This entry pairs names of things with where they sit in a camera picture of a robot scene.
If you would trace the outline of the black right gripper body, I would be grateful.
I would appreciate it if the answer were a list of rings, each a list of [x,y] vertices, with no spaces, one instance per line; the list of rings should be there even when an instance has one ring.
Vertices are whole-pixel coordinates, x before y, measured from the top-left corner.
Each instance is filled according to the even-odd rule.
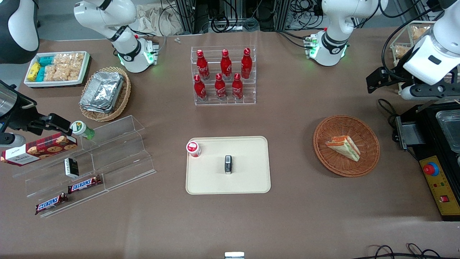
[[[30,122],[38,118],[37,102],[16,91],[16,85],[1,81],[0,109],[2,131],[10,127],[15,131],[27,131]]]

